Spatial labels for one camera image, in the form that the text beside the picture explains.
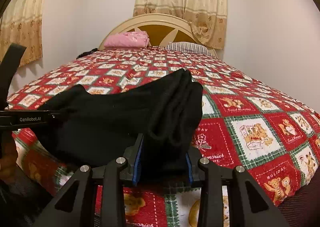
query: bed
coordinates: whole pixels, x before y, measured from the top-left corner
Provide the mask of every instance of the bed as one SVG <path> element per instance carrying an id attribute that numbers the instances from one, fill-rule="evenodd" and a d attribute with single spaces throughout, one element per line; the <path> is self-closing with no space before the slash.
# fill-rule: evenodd
<path id="1" fill-rule="evenodd" d="M 139 30 L 148 33 L 152 46 L 104 50 L 103 40 L 98 51 L 49 72 L 9 96 L 9 108 L 37 109 L 75 84 L 83 85 L 91 94 L 121 93 L 177 69 L 188 69 L 193 79 L 204 86 L 203 119 L 192 145 L 220 166 L 243 165 L 248 169 L 273 202 L 280 205 L 291 226 L 315 223 L 320 208 L 320 192 L 315 188 L 320 181 L 316 171 L 320 159 L 320 115 L 217 59 L 214 49 L 209 49 L 211 56 L 165 49 L 169 42 L 199 43 L 189 24 L 180 18 L 141 15 L 123 22 L 109 35 Z M 13 135 L 18 166 L 55 195 L 76 168 L 50 155 L 30 129 Z M 127 223 L 196 226 L 200 192 L 182 184 L 161 190 L 125 188 Z M 229 226 L 226 192 L 223 189 L 224 226 Z"/>

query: triangular cutout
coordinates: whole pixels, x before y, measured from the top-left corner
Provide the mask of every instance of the triangular cutout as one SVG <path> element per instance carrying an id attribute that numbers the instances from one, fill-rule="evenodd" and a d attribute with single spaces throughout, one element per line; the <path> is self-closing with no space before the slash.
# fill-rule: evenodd
<path id="1" fill-rule="evenodd" d="M 54 208 L 56 210 L 71 213 L 73 210 L 73 204 L 75 203 L 77 191 L 79 187 L 79 181 L 74 181 L 67 192 L 60 198 Z"/>
<path id="2" fill-rule="evenodd" d="M 258 212 L 268 210 L 269 207 L 268 207 L 267 203 L 261 197 L 259 192 L 255 189 L 255 187 L 249 181 L 245 182 L 245 186 L 247 188 L 251 211 L 255 214 Z"/>

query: pillow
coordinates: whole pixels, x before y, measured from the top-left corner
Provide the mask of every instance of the pillow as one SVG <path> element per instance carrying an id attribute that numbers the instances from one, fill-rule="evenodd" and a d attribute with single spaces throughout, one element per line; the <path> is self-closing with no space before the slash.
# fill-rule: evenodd
<path id="1" fill-rule="evenodd" d="M 105 48 L 110 47 L 143 47 L 146 48 L 149 43 L 149 36 L 146 31 L 125 32 L 110 35 L 104 42 Z"/>
<path id="2" fill-rule="evenodd" d="M 209 52 L 209 50 L 205 46 L 190 42 L 169 43 L 165 49 L 171 51 L 188 52 L 191 54 L 204 54 L 211 57 L 215 57 Z"/>

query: arched headboard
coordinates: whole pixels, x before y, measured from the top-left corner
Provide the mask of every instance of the arched headboard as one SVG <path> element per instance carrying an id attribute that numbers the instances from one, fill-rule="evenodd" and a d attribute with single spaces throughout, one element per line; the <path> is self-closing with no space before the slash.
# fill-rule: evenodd
<path id="1" fill-rule="evenodd" d="M 166 47 L 170 42 L 191 42 L 201 44 L 192 34 L 189 23 L 181 18 L 167 14 L 151 13 L 133 17 L 115 27 L 107 36 L 129 31 L 146 31 L 151 45 Z M 103 39 L 99 50 L 103 50 Z M 213 56 L 214 49 L 207 47 Z"/>

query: bedspread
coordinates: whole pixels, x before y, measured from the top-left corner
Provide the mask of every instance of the bedspread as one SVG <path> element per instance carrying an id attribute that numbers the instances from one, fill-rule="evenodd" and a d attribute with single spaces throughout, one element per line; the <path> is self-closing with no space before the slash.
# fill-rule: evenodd
<path id="1" fill-rule="evenodd" d="M 8 98 L 10 109 L 37 109 L 81 84 L 113 94 L 188 69 L 203 87 L 203 119 L 192 145 L 220 166 L 243 165 L 276 205 L 310 182 L 320 159 L 320 115 L 221 60 L 160 47 L 98 51 L 42 76 Z M 18 165 L 51 194 L 72 170 L 44 150 L 30 129 L 14 132 Z M 98 193 L 98 205 L 101 189 Z M 199 189 L 125 189 L 127 222 L 137 226 L 196 226 Z M 228 201 L 225 226 L 228 225 Z"/>

